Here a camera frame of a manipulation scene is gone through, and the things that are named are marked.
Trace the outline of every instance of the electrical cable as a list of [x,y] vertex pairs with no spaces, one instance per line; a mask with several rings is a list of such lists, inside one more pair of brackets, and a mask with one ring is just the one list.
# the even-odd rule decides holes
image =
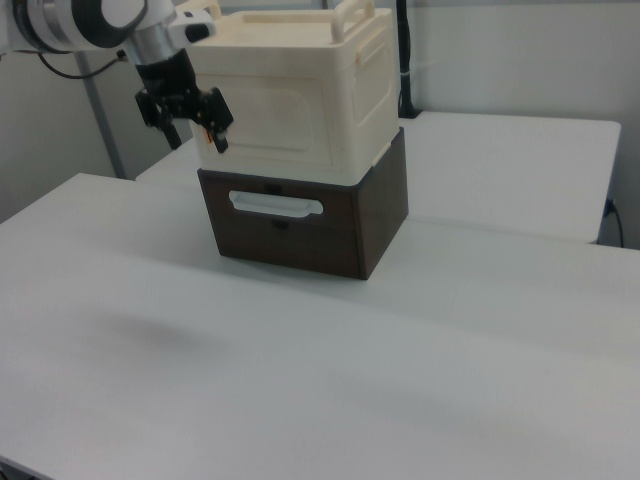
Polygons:
[[47,67],[53,73],[55,73],[56,75],[58,75],[58,76],[60,76],[62,78],[66,78],[68,80],[87,80],[89,78],[95,77],[96,75],[100,75],[102,72],[108,70],[109,68],[114,66],[116,63],[121,62],[126,57],[126,55],[125,55],[125,53],[123,51],[119,51],[117,53],[117,55],[118,55],[118,58],[115,58],[115,59],[111,60],[109,63],[107,63],[103,67],[100,67],[98,70],[96,70],[94,72],[87,73],[86,75],[69,75],[67,73],[61,72],[60,70],[57,70],[49,62],[47,62],[47,60],[44,58],[44,55],[42,55],[41,53],[38,53],[38,58],[44,64],[45,67]]
[[616,216],[618,221],[618,233],[620,234],[620,248],[624,248],[624,233],[622,231],[622,219],[620,218],[620,212],[616,208],[615,204],[611,207],[611,213]]

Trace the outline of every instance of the white wall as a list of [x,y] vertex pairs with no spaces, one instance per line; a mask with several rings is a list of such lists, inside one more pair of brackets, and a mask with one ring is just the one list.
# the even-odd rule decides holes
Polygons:
[[[640,4],[435,6],[410,15],[419,106],[622,124],[612,194],[628,246],[640,248]],[[603,239],[617,244],[613,218]]]
[[[51,62],[77,73],[71,55]],[[0,222],[79,172],[113,175],[83,83],[35,56],[0,60],[0,125]]]

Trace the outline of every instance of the dark brown wooden box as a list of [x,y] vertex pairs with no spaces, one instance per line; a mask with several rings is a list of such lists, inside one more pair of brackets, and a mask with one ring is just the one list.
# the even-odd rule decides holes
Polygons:
[[[220,254],[366,280],[409,212],[404,131],[353,187],[199,170]],[[293,219],[238,211],[230,191],[318,200]]]

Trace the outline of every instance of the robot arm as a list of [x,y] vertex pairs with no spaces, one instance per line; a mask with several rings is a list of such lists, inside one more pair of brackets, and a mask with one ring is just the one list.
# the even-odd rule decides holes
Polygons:
[[0,54],[61,54],[122,47],[144,89],[136,95],[147,126],[180,146],[174,118],[205,127],[219,152],[233,122],[220,91],[202,92],[185,47],[215,33],[204,10],[178,11],[171,0],[0,0]]

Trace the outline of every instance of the white table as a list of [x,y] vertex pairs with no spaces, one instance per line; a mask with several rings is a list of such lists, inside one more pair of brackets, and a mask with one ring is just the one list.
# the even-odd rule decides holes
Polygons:
[[192,189],[0,225],[0,460],[56,480],[635,479],[640,254],[407,222],[368,282],[220,258]]
[[[424,112],[403,120],[410,218],[595,242],[620,125]],[[137,181],[200,188],[187,142]]]

